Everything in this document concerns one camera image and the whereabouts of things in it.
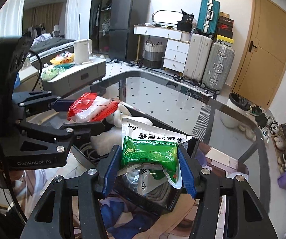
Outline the white drawer desk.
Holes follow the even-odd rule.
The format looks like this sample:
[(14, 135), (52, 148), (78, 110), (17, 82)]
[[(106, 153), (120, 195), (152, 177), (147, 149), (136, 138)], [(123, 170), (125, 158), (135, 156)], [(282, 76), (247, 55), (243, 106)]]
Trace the white drawer desk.
[(155, 26), (134, 26), (134, 34), (149, 37), (166, 38), (163, 67), (178, 73), (183, 73), (189, 50), (190, 32), (167, 29)]

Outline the white plush pillow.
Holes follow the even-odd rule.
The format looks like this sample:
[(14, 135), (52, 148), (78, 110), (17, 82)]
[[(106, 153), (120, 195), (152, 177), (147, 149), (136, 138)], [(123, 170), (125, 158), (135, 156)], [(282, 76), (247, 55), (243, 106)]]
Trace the white plush pillow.
[(122, 129), (112, 127), (111, 130), (100, 135), (91, 136), (90, 142), (98, 155), (106, 155), (110, 153), (114, 145), (122, 147)]

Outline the black cardboard box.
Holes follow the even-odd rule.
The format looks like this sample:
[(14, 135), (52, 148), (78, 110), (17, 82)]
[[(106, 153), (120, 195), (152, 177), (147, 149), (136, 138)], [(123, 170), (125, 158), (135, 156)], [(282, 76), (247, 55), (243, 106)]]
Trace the black cardboard box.
[(90, 96), (78, 99), (68, 118), (75, 123), (101, 121), (106, 129), (81, 142), (79, 151), (98, 165), (114, 145), (120, 146), (114, 190), (155, 215), (171, 212), (183, 187), (179, 146), (194, 146), (195, 140), (133, 116), (122, 103)]

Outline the grey tv cabinet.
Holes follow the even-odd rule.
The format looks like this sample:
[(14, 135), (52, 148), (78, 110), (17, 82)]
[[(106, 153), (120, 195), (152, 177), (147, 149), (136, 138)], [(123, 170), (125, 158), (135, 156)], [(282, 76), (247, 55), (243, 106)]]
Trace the grey tv cabinet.
[(41, 79), (36, 83), (38, 75), (39, 70), (32, 65), (20, 70), (18, 73), (20, 85), (14, 91), (31, 91), (36, 86), (35, 91), (51, 91), (57, 96), (68, 96), (102, 79), (106, 75), (106, 60), (90, 57), (89, 62), (75, 65), (49, 81)]

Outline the black refrigerator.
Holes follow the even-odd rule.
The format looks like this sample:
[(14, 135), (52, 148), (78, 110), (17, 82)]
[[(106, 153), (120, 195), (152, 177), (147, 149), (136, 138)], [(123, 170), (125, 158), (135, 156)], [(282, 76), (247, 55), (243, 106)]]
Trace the black refrigerator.
[(146, 22), (148, 8), (149, 0), (112, 0), (109, 58), (122, 61), (136, 58), (139, 36), (134, 27)]

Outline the red white tissue pack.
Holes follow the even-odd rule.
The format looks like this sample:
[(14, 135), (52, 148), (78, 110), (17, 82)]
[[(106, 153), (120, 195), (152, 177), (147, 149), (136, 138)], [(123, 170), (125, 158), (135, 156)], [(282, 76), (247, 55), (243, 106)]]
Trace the red white tissue pack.
[(84, 93), (69, 107), (67, 119), (75, 123), (102, 121), (118, 109), (119, 103), (98, 96), (96, 93)]

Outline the white trash bin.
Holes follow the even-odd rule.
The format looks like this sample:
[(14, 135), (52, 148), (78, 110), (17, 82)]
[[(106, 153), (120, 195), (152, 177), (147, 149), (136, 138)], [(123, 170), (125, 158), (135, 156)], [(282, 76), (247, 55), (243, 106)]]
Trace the white trash bin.
[(249, 101), (242, 96), (231, 92), (226, 106), (232, 109), (232, 113), (221, 113), (220, 119), (224, 126), (233, 129), (241, 125), (243, 128), (246, 128), (246, 125), (241, 124), (241, 122), (235, 118), (235, 112), (238, 112), (242, 116), (246, 116), (247, 111), (250, 109)]

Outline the green white medicine packet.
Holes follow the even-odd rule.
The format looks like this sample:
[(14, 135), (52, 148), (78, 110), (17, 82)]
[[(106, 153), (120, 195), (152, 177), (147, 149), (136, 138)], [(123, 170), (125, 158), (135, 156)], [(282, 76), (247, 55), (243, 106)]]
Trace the green white medicine packet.
[(163, 167), (153, 164), (127, 166), (118, 171), (118, 177), (133, 192), (157, 200), (166, 197), (171, 189), (181, 189), (183, 185), (179, 167), (174, 173), (175, 181)]
[(122, 120), (122, 158), (120, 168), (137, 164), (161, 167), (169, 184), (180, 189), (182, 177), (178, 160), (178, 146), (192, 137), (131, 118)]

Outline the white blue plush toy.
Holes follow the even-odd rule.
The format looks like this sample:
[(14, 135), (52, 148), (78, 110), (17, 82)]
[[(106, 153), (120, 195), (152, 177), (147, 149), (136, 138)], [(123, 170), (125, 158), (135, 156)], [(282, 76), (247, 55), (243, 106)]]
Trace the white blue plush toy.
[(106, 117), (106, 122), (111, 125), (114, 125), (117, 128), (121, 128), (123, 118), (129, 118), (131, 120), (135, 120), (141, 123), (145, 123), (146, 125), (153, 126), (153, 123), (147, 118), (133, 117), (127, 107), (123, 104), (118, 104), (118, 109), (114, 113)]

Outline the white electric kettle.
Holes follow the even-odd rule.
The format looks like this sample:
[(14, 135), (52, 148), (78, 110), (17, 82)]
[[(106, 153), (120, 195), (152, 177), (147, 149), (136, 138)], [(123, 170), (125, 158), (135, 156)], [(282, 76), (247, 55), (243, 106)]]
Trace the white electric kettle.
[(82, 64), (89, 61), (89, 56), (92, 54), (91, 39), (79, 39), (74, 42), (74, 62)]

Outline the silver suitcase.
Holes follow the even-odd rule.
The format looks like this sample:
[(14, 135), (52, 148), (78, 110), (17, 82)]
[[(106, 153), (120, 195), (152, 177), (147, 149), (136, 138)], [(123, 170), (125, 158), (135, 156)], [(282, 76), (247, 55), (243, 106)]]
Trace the silver suitcase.
[(224, 44), (214, 42), (201, 80), (201, 87), (219, 94), (230, 72), (235, 51)]

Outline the wooden door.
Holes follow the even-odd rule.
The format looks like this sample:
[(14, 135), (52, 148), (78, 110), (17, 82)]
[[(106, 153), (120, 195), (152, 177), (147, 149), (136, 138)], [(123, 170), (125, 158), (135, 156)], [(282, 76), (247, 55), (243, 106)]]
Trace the wooden door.
[(253, 0), (251, 21), (232, 92), (268, 109), (286, 71), (286, 11)]

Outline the teal suitcase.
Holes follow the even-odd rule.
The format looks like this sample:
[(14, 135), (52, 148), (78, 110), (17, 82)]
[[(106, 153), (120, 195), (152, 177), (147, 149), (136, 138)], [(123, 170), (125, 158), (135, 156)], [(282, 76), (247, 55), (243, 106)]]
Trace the teal suitcase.
[(220, 2), (216, 0), (201, 0), (196, 31), (209, 38), (214, 38), (220, 13)]

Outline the white suitcase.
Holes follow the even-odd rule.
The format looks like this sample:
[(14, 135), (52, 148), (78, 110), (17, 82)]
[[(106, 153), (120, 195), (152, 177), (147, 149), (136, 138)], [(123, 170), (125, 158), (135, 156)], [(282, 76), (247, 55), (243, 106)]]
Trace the white suitcase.
[(200, 82), (204, 73), (213, 40), (203, 35), (192, 34), (183, 75)]

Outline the stack of shoe boxes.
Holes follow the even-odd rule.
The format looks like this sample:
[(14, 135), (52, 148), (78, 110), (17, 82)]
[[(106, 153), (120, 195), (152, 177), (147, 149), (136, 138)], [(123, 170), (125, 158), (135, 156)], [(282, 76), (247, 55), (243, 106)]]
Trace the stack of shoe boxes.
[(217, 23), (216, 41), (232, 47), (234, 45), (233, 26), (234, 20), (230, 19), (229, 14), (221, 11)]

